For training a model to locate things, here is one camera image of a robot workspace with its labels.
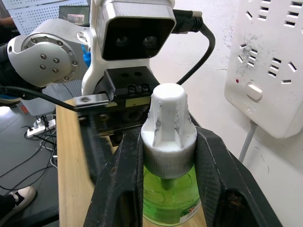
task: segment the power switch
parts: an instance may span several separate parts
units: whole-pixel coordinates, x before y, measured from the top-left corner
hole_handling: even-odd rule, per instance
[[[260,100],[263,96],[262,90],[253,84],[246,86],[246,94],[255,100]]]

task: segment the power outlet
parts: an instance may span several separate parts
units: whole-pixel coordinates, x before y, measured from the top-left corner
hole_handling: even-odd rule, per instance
[[[303,0],[241,1],[225,97],[276,138],[303,127]]]
[[[32,128],[32,131],[30,131],[28,129],[27,130],[27,137],[31,138],[34,135],[39,135],[39,134],[43,133],[45,130],[49,131],[49,130],[54,129],[56,127],[56,119],[52,119],[52,120],[48,121],[48,123],[49,123],[49,127],[47,127],[47,128],[45,128],[45,126],[41,126],[41,127],[38,127],[37,129]]]

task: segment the green liquid bottle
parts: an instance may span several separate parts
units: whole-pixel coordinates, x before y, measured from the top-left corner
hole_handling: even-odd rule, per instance
[[[163,179],[144,167],[143,216],[160,226],[177,226],[198,211],[195,167],[177,179]]]
[[[200,203],[194,168],[197,131],[182,86],[161,84],[153,90],[141,137],[143,216],[161,226],[182,224]]]

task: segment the label on bottle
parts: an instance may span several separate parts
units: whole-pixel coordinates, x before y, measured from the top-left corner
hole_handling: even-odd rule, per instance
[[[195,203],[195,205],[184,210],[181,214],[179,223],[182,224],[182,223],[186,222],[187,220],[189,220],[192,216],[194,216],[198,212],[200,204],[201,204],[201,200],[198,199],[198,201],[197,201],[197,203]]]

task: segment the camera lens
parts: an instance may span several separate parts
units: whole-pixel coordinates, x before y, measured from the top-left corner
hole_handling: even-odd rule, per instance
[[[122,36],[120,38],[117,38],[116,45],[119,47],[127,46],[129,43],[129,39],[126,36]]]
[[[150,48],[153,48],[155,47],[157,44],[157,37],[154,37],[154,36],[149,36],[149,37],[146,37],[144,40],[143,40],[143,45],[145,47],[150,47]]]

